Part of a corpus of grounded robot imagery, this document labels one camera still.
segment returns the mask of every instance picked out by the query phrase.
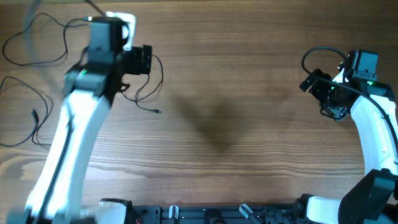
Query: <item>robotic arm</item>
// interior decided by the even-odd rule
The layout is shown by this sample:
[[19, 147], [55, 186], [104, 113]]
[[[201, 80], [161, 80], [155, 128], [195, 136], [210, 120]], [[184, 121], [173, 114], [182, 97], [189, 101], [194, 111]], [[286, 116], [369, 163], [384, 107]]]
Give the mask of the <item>robotic arm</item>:
[[129, 87], [122, 83], [122, 76], [149, 73], [152, 57], [150, 46], [132, 46], [133, 15], [107, 15], [91, 20], [90, 46], [85, 49], [88, 60], [82, 65], [81, 59], [65, 75], [66, 97], [43, 172], [25, 211], [10, 213], [8, 223], [332, 224], [398, 220], [397, 215], [391, 215], [398, 214], [398, 209], [387, 205], [392, 193], [398, 199], [395, 98], [389, 85], [376, 82], [377, 54], [360, 50], [351, 51], [348, 58], [343, 55], [344, 65], [335, 79], [303, 66], [309, 76], [300, 85], [303, 91], [311, 87], [310, 93], [320, 101], [325, 116], [339, 121], [351, 113], [357, 125], [366, 176], [342, 200], [302, 195], [293, 205], [161, 208], [132, 207], [129, 201], [107, 198], [100, 202], [95, 217], [83, 219], [83, 181], [98, 131], [115, 94]]

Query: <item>wooden table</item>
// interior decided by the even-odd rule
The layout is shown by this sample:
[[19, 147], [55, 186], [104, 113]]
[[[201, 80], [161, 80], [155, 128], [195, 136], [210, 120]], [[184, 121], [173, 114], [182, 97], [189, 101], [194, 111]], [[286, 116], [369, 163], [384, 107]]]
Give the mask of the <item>wooden table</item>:
[[[292, 202], [303, 193], [342, 197], [363, 176], [363, 156], [350, 117], [337, 123], [299, 84], [307, 76], [302, 55], [318, 45], [344, 53], [379, 53], [379, 80], [398, 93], [397, 1], [160, 1], [100, 4], [131, 12], [135, 45], [150, 44], [165, 68], [161, 92], [142, 111], [117, 95], [91, 156], [83, 203], [103, 197], [134, 205], [204, 205]], [[59, 21], [95, 16], [86, 4], [42, 7]], [[24, 7], [0, 6], [0, 42], [21, 30]], [[63, 51], [62, 28], [45, 17], [34, 27], [41, 59]], [[88, 44], [88, 28], [69, 29], [68, 60], [48, 68], [59, 85]], [[23, 38], [7, 46], [26, 61]], [[340, 58], [315, 53], [308, 67], [337, 74]], [[51, 142], [60, 100], [33, 68], [0, 60], [1, 77], [12, 75], [50, 95], [53, 113], [40, 131]], [[154, 62], [148, 93], [160, 79]], [[134, 96], [145, 76], [126, 75]], [[40, 99], [16, 82], [0, 95], [0, 140], [18, 142], [42, 117]], [[0, 220], [12, 205], [23, 207], [48, 151], [27, 142], [0, 149]]]

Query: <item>white arm segment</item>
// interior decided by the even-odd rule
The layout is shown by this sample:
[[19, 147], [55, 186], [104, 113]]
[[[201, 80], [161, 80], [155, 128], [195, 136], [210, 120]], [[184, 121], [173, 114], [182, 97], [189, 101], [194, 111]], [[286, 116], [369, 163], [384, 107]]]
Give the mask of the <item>white arm segment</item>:
[[88, 161], [98, 131], [111, 108], [105, 96], [101, 98], [94, 96], [92, 91], [75, 90], [65, 97], [47, 162], [25, 206], [32, 210], [33, 217], [37, 216], [42, 206], [44, 195], [65, 144], [67, 123], [70, 119], [66, 103], [69, 103], [73, 115], [73, 132], [53, 194], [43, 213], [48, 219], [52, 219], [57, 212], [65, 214], [67, 220], [80, 214], [81, 191]]
[[[397, 133], [396, 104], [381, 96], [371, 95], [371, 98], [389, 115]], [[372, 169], [381, 170], [382, 168], [387, 168], [392, 174], [398, 175], [396, 147], [380, 111], [369, 100], [360, 96], [351, 108], [351, 117], [361, 140], [365, 175]]]

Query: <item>wooden tabletop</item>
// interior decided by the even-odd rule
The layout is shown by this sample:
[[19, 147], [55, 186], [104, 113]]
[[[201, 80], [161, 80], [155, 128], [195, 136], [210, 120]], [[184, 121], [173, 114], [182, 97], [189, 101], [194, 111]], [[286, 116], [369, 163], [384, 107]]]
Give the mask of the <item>wooden tabletop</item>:
[[[135, 45], [149, 44], [164, 64], [161, 91], [140, 110], [116, 95], [96, 140], [86, 174], [83, 203], [104, 197], [134, 205], [203, 205], [293, 202], [303, 193], [341, 198], [364, 173], [358, 131], [348, 116], [335, 122], [319, 114], [318, 102], [299, 84], [303, 54], [318, 45], [347, 53], [379, 53], [379, 80], [398, 93], [397, 1], [160, 1], [100, 4], [137, 17]], [[65, 23], [95, 16], [86, 4], [43, 6]], [[0, 6], [0, 43], [19, 32], [24, 7]], [[33, 29], [41, 59], [63, 52], [62, 28], [41, 17]], [[47, 71], [59, 84], [88, 44], [88, 28], [67, 32], [69, 58]], [[7, 46], [13, 60], [27, 62], [23, 38]], [[315, 53], [312, 70], [332, 76], [340, 58]], [[51, 142], [61, 101], [34, 68], [0, 59], [0, 78], [21, 78], [53, 98], [53, 113], [40, 130]], [[133, 97], [146, 77], [126, 75]], [[153, 62], [150, 92], [160, 80]], [[10, 144], [33, 128], [41, 100], [7, 81], [0, 94], [0, 141]], [[0, 149], [0, 221], [11, 206], [23, 207], [48, 150], [30, 141]]]

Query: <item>wood grain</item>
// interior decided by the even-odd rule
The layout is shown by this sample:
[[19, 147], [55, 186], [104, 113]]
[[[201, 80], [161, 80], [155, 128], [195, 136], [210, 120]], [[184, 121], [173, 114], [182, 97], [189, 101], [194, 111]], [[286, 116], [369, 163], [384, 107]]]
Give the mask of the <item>wood grain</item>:
[[[85, 205], [102, 197], [139, 204], [180, 205], [291, 202], [302, 193], [342, 197], [363, 176], [363, 156], [351, 118], [336, 123], [319, 114], [311, 94], [299, 90], [302, 55], [317, 45], [347, 52], [379, 52], [382, 82], [398, 89], [396, 1], [161, 1], [100, 4], [134, 13], [135, 45], [153, 45], [165, 82], [142, 111], [117, 95], [95, 143], [86, 175]], [[85, 4], [42, 6], [62, 22], [92, 16]], [[24, 7], [0, 6], [0, 42], [21, 29]], [[63, 51], [62, 28], [39, 19], [33, 38], [41, 59]], [[88, 28], [68, 30], [70, 55], [48, 68], [59, 85], [88, 44]], [[27, 61], [22, 39], [7, 54]], [[308, 67], [334, 75], [340, 59], [315, 53]], [[21, 78], [54, 99], [40, 132], [51, 142], [60, 100], [33, 68], [0, 60], [1, 77]], [[145, 82], [126, 75], [127, 93]], [[154, 62], [151, 91], [160, 79]], [[30, 90], [7, 82], [0, 93], [0, 141], [17, 142], [33, 127], [30, 109], [44, 113]], [[48, 151], [29, 142], [0, 149], [0, 222], [24, 205]]]

